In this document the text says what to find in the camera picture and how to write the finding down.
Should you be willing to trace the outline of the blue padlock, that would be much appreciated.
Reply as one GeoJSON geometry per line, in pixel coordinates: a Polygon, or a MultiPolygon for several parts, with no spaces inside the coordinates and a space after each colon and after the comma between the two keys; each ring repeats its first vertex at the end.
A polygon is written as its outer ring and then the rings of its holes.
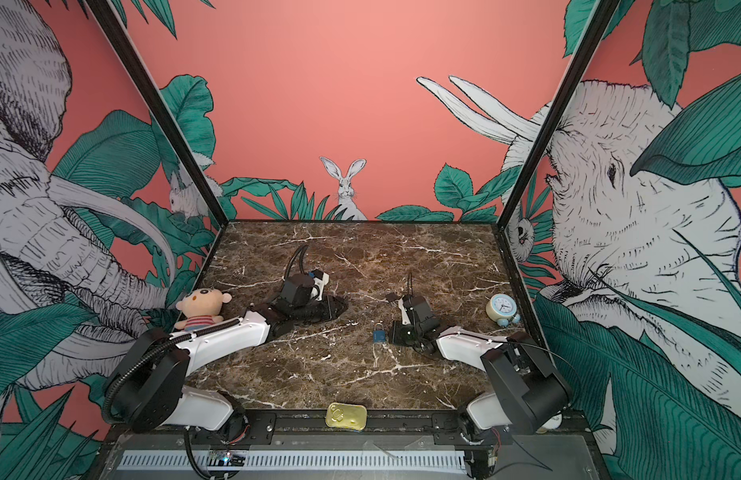
{"type": "Polygon", "coordinates": [[[387,341],[386,330],[381,324],[376,324],[372,331],[372,342],[374,344],[382,344],[387,341]]]}

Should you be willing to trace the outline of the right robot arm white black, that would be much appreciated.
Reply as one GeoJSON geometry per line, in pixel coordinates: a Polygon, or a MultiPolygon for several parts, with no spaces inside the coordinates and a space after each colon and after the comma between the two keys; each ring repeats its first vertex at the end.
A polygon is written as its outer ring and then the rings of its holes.
{"type": "Polygon", "coordinates": [[[491,389],[457,410],[463,439],[471,444],[493,434],[530,435],[554,430],[572,402],[572,389],[547,351],[524,332],[489,336],[445,325],[427,300],[412,293],[386,296],[400,311],[390,343],[436,359],[459,362],[486,374],[491,389]]]}

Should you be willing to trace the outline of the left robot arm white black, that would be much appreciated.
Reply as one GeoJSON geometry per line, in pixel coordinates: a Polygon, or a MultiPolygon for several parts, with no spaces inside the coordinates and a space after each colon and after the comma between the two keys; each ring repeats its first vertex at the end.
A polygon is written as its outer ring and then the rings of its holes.
{"type": "Polygon", "coordinates": [[[250,420],[234,396],[190,387],[186,379],[218,359],[270,343],[296,324],[338,319],[348,302],[326,294],[328,281],[320,270],[294,274],[274,298],[236,318],[206,315],[200,326],[182,322],[172,334],[160,328],[142,334],[104,383],[102,417],[134,433],[176,426],[212,432],[227,444],[248,437],[250,420]]]}

